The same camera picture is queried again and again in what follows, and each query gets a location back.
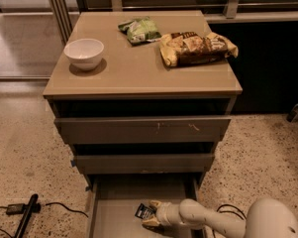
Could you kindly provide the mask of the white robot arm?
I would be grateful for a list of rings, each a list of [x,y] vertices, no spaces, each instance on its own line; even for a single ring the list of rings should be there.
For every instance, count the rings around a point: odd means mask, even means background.
[[[204,207],[186,198],[180,203],[152,200],[141,211],[145,227],[180,227],[199,230],[208,226],[226,238],[298,238],[298,220],[282,202],[260,198],[249,208],[245,220]]]

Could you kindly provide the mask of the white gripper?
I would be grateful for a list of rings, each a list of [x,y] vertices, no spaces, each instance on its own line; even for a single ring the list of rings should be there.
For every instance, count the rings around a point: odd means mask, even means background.
[[[156,209],[156,217],[152,215],[147,219],[143,219],[142,225],[144,228],[154,230],[161,229],[162,226],[179,226],[181,224],[178,204],[151,200],[149,206]]]

